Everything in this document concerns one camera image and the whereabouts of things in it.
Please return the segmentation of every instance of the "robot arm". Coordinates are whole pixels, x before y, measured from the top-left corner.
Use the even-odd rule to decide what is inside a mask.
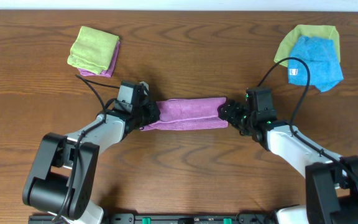
[[[114,108],[106,110],[105,122],[81,140],[70,201],[62,213],[66,222],[102,222],[103,209],[90,202],[98,156],[123,140],[132,130],[158,121],[159,116],[157,104],[150,101],[146,83],[121,83]],[[95,121],[74,133],[65,136],[49,133],[44,136],[24,187],[22,199],[26,205],[53,215],[58,213],[69,190],[71,175],[56,174],[51,167],[72,169],[75,145],[80,134],[103,119],[104,114],[99,114]]]
[[[278,223],[358,223],[358,183],[343,169],[358,177],[358,157],[323,149],[298,128],[291,130],[286,121],[277,120],[268,88],[247,89],[246,98],[246,105],[228,100],[220,107],[219,117],[286,160],[306,179],[306,206],[279,210]],[[349,195],[338,198],[336,188],[349,189]]]

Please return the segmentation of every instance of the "folded towel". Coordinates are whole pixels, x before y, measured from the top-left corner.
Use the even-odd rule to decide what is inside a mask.
[[[97,75],[97,76],[102,76],[102,77],[111,78],[112,73],[114,72],[114,69],[115,69],[115,67],[116,67],[116,61],[117,61],[117,56],[118,56],[119,45],[120,45],[120,42],[117,42],[116,49],[114,50],[114,55],[112,56],[109,69],[103,70],[103,71],[98,75],[98,74],[95,74],[95,73],[93,73],[93,72],[90,72],[90,71],[88,71],[88,70],[86,70],[86,69],[78,68],[78,71],[80,71],[80,74],[83,75],[83,76]]]
[[[100,74],[109,68],[118,40],[116,35],[83,26],[70,49],[67,63]]]
[[[290,56],[291,50],[299,37],[305,35],[307,37],[321,37],[334,41],[335,52],[338,61],[341,61],[341,53],[339,48],[339,33],[334,26],[314,26],[314,25],[297,25],[291,32],[289,32],[281,41],[278,47],[274,62],[278,62],[281,59]],[[285,67],[288,67],[288,61],[280,63]]]
[[[310,70],[310,85],[328,91],[343,80],[341,66],[336,57],[334,41],[320,37],[301,36],[290,54],[306,62]],[[296,60],[288,64],[289,83],[306,85],[306,68]]]
[[[227,121],[218,118],[218,107],[225,101],[225,97],[158,101],[160,121],[145,126],[143,131],[226,128]]]

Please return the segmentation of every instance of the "wood grain surface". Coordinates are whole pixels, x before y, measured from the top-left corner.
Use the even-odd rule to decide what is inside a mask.
[[[122,40],[114,76],[92,80],[146,81],[156,100],[244,100],[297,24],[336,26],[344,81],[326,93],[313,87],[295,123],[320,145],[358,155],[358,13],[0,11],[0,223],[36,212],[21,198],[41,138],[80,129],[100,110],[67,65],[81,26]],[[289,119],[303,87],[288,84],[284,67],[265,85]],[[117,95],[97,89],[104,100]],[[99,158],[92,199],[110,212],[267,211],[304,203],[305,182],[234,128],[134,131]]]

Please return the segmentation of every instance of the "purple towel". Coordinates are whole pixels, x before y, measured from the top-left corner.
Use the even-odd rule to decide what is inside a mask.
[[[225,97],[159,101],[160,120],[145,126],[143,131],[226,128],[227,121],[218,118],[218,107],[225,101]]]
[[[116,67],[116,61],[117,61],[117,56],[118,56],[118,50],[119,50],[119,44],[120,42],[118,41],[116,44],[116,48],[114,49],[114,53],[112,55],[112,59],[111,59],[111,63],[110,66],[107,70],[103,70],[99,75],[90,72],[86,69],[82,69],[82,68],[77,68],[78,71],[80,71],[80,74],[82,76],[91,76],[91,75],[97,75],[97,76],[102,76],[102,77],[107,77],[107,78],[111,78],[112,73],[114,72],[114,68]]]

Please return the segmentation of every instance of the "white tag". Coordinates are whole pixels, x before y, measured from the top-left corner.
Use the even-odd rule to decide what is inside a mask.
[[[290,68],[290,75],[298,75],[298,69],[297,68]]]

